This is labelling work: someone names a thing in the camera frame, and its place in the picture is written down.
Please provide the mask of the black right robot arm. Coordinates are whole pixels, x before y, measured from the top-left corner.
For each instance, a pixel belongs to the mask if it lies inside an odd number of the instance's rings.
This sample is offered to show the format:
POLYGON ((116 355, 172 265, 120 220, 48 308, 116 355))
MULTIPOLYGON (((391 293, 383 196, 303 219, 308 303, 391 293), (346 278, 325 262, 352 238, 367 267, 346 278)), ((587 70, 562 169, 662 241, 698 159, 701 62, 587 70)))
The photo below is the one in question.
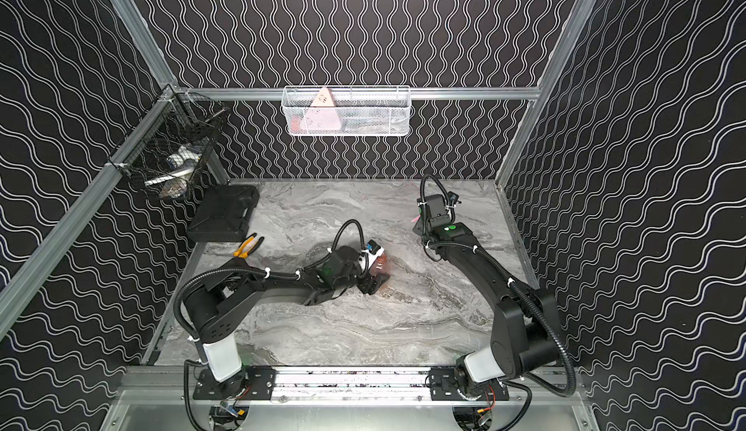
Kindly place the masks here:
POLYGON ((417 201, 419 220, 413 231, 425 254, 463 273, 493 312, 487 347, 457 363, 460 390, 472 395, 493 380, 526 378, 559 397, 570 397, 578 380, 561 338, 555 296, 513 276, 457 221, 458 194, 432 174, 422 177, 417 201))

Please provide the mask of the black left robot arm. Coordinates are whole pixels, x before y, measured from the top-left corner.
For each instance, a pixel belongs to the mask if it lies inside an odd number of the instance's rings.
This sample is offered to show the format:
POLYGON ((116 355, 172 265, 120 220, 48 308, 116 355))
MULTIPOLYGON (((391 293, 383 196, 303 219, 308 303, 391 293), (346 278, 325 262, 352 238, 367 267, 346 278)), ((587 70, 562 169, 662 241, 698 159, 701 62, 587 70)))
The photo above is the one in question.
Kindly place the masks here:
POLYGON ((325 256, 292 272, 254 267, 248 257, 257 248, 244 242, 227 263, 195 276, 174 295, 174 318, 199 355, 198 361, 188 360, 186 368, 205 367, 200 382, 225 397, 238 397, 250 388, 235 331, 254 308, 318 306, 352 288, 373 295, 390 278, 378 266, 385 262, 386 250, 375 240, 365 240, 355 219, 343 223, 325 256))

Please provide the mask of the black plastic case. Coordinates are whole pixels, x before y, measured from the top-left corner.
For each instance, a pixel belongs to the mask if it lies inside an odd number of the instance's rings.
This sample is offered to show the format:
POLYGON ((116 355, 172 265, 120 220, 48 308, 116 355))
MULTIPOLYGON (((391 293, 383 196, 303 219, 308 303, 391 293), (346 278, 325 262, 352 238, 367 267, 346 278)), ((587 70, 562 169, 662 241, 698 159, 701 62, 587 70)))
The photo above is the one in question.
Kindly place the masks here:
POLYGON ((208 188, 186 234, 196 243, 240 243, 249 233, 260 192, 250 184, 208 188))

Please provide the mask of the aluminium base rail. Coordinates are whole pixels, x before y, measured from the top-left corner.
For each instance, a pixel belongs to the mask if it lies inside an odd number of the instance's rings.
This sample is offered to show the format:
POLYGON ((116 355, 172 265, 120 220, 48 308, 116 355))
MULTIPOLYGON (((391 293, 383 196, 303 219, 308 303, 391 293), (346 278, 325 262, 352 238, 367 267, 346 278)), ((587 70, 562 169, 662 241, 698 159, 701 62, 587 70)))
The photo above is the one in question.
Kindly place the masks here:
POLYGON ((517 394, 501 382, 478 397, 459 392, 451 367, 251 367, 242 386, 219 386, 209 371, 181 366, 133 367, 118 397, 131 404, 182 405, 184 393, 196 405, 228 403, 260 406, 468 407, 514 404, 517 394))

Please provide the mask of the white items in basket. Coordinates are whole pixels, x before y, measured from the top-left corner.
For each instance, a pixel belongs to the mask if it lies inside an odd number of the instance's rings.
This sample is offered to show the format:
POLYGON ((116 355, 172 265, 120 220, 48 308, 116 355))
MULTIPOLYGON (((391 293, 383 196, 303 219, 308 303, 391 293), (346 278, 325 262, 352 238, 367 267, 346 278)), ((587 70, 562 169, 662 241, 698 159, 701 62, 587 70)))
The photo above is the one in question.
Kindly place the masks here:
POLYGON ((166 158, 168 170, 156 174, 145 181, 149 190, 157 192, 161 199, 177 199, 188 191, 188 181, 192 178, 201 159, 201 153, 194 147, 182 145, 166 158))

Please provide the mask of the pink transparent spray bottle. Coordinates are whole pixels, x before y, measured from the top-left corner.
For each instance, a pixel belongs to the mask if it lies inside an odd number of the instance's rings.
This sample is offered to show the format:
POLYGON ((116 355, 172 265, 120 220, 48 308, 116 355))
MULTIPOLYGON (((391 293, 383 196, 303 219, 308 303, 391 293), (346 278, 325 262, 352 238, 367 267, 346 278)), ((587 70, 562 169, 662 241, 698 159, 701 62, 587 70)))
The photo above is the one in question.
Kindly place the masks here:
POLYGON ((370 268, 370 273, 373 276, 390 275, 390 263, 388 254, 384 253, 378 256, 370 268))

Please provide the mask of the yellow handled pliers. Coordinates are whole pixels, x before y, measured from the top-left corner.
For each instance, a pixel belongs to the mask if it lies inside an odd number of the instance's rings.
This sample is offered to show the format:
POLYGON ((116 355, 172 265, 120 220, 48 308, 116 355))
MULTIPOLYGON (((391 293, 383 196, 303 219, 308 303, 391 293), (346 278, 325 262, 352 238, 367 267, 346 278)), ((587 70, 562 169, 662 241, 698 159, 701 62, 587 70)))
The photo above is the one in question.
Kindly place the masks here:
POLYGON ((233 252, 232 256, 236 258, 246 259, 254 254, 264 242, 264 237, 258 233, 252 233, 240 244, 239 248, 233 252))

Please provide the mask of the pink triangle card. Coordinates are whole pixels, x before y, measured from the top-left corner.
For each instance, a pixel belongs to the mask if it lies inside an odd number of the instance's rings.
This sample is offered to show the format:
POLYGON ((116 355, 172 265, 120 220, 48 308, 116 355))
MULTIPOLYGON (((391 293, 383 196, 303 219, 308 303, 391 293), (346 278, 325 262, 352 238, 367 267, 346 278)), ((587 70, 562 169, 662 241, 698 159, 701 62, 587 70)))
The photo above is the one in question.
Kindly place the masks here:
POLYGON ((323 86, 301 117, 299 132, 303 134, 327 134, 339 132, 341 129, 342 120, 331 90, 327 86, 323 86))

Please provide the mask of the clear plastic wall basket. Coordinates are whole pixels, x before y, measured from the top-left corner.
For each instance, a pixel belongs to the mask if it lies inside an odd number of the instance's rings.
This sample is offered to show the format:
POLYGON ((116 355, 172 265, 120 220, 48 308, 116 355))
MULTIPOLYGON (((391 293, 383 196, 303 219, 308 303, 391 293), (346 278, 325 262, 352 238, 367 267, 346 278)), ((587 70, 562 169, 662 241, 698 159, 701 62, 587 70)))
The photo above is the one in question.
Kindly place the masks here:
POLYGON ((410 131, 411 89, 406 85, 291 85, 283 89, 281 110, 288 131, 297 137, 404 137, 410 131), (317 92, 327 86, 337 106, 342 129, 303 134, 299 122, 317 92))

